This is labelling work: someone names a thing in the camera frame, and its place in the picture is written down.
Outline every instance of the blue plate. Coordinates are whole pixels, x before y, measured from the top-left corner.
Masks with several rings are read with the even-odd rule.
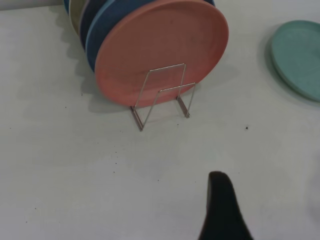
[[[69,14],[69,0],[63,0],[63,3],[66,12]]]
[[[108,0],[90,0],[83,11],[82,19],[79,23],[79,37],[84,49],[86,49],[86,41],[90,25],[98,11],[107,1]]]
[[[282,79],[301,95],[320,102],[320,24],[291,21],[271,42],[271,56]]]
[[[88,30],[85,52],[89,65],[95,71],[99,49],[112,28],[126,15],[155,0],[107,0],[98,11]],[[205,0],[214,5],[213,0]]]
[[[214,0],[204,0],[204,1],[213,5],[213,6],[216,6]]]

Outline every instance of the plate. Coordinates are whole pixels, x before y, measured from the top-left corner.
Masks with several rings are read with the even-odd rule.
[[[76,34],[79,35],[79,23],[81,14],[83,12],[83,9],[86,5],[87,0],[70,0],[69,2],[69,17],[71,25],[76,32]]]
[[[153,1],[127,15],[108,34],[96,59],[97,84],[110,100],[134,106],[149,70],[184,63],[184,84],[199,83],[221,59],[228,37],[225,17],[205,1]],[[139,107],[152,105],[159,90],[179,86],[182,73],[183,67],[152,72]],[[165,91],[157,104],[177,94]]]
[[[271,41],[274,66],[283,80],[301,95],[320,102],[320,24],[285,23]]]
[[[214,0],[204,0],[204,1],[206,1],[207,3],[209,3],[209,4],[213,5],[213,6],[216,6]]]
[[[88,30],[85,52],[91,69],[94,71],[101,44],[112,28],[126,15],[155,0],[107,0],[98,11]]]
[[[69,0],[63,0],[63,4],[66,12],[69,14]]]
[[[107,0],[89,0],[83,9],[79,24],[79,37],[84,49],[86,49],[86,40],[90,25],[97,12],[106,2]]]

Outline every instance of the black object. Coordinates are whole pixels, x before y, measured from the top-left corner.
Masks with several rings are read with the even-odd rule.
[[[207,215],[199,240],[253,240],[232,182],[223,172],[209,174]]]

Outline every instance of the stack of plates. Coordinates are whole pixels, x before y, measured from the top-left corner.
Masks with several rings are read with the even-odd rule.
[[[216,66],[228,43],[227,21],[213,0],[64,3],[102,93],[126,106],[135,105],[149,70],[184,63],[184,83],[198,83]],[[139,105],[150,106],[159,90],[180,85],[182,70],[150,76]],[[164,92],[158,103],[176,96]]]

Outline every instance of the metal plate holder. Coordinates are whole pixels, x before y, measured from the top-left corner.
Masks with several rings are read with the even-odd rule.
[[[148,81],[148,78],[149,78],[149,75],[150,73],[153,73],[153,72],[157,72],[157,71],[162,71],[162,70],[165,70],[165,69],[170,69],[170,68],[176,68],[176,67],[180,67],[180,66],[184,66],[183,68],[183,74],[182,74],[182,78],[181,78],[181,84],[179,86],[175,86],[175,87],[170,87],[170,88],[166,88],[166,89],[162,89],[160,91],[157,92],[156,96],[155,96],[155,99],[153,101],[153,104],[148,112],[148,115],[146,116],[145,120],[144,120],[144,123],[141,121],[141,118],[137,112],[137,106],[139,104],[139,101],[140,101],[140,98],[142,96],[142,93],[144,91],[144,88],[146,86],[146,82]],[[148,118],[154,108],[154,106],[157,104],[157,100],[158,100],[158,97],[159,95],[162,93],[162,92],[165,92],[165,91],[171,91],[171,90],[174,90],[174,89],[179,89],[179,92],[178,92],[178,95],[176,97],[176,100],[178,101],[182,111],[183,111],[183,114],[184,116],[188,119],[190,118],[190,107],[191,107],[191,103],[192,103],[192,100],[194,98],[194,94],[195,94],[195,90],[196,90],[196,85],[197,83],[196,82],[193,82],[193,83],[189,83],[189,84],[183,84],[184,83],[184,78],[185,78],[185,72],[186,72],[186,68],[187,68],[187,65],[185,63],[181,63],[181,64],[177,64],[177,65],[172,65],[172,66],[166,66],[166,67],[161,67],[161,68],[157,68],[157,69],[152,69],[150,71],[148,71],[146,77],[145,77],[145,80],[144,80],[144,83],[142,85],[142,88],[140,90],[140,94],[138,96],[138,99],[135,103],[135,106],[131,106],[130,107],[130,110],[131,110],[131,113],[133,115],[133,118],[136,122],[136,124],[138,125],[138,128],[140,130],[140,132],[142,132],[146,126],[146,123],[148,121]],[[182,88],[185,88],[185,87],[190,87],[190,86],[193,86],[193,91],[192,91],[192,95],[191,95],[191,100],[190,100],[190,103],[189,103],[189,106],[188,108],[186,107],[184,101],[182,100],[181,96],[180,96],[180,92],[181,92],[181,89]]]

